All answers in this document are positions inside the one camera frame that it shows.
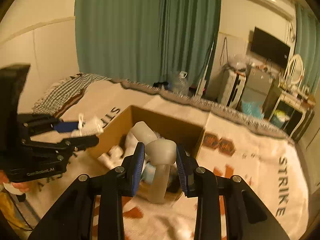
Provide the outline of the person's left hand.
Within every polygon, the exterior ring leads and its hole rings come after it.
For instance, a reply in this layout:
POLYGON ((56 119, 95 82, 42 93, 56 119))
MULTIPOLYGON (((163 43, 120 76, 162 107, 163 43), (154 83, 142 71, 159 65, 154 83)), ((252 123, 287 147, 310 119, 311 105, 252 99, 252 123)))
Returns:
POLYGON ((0 180, 1 180, 2 184, 3 183, 11 184, 13 188, 17 189, 20 192, 26 193, 26 192, 30 191, 30 189, 31 189, 31 185, 28 182, 24 182, 24 183, 10 182, 3 170, 1 170, 0 177, 1 177, 0 180))

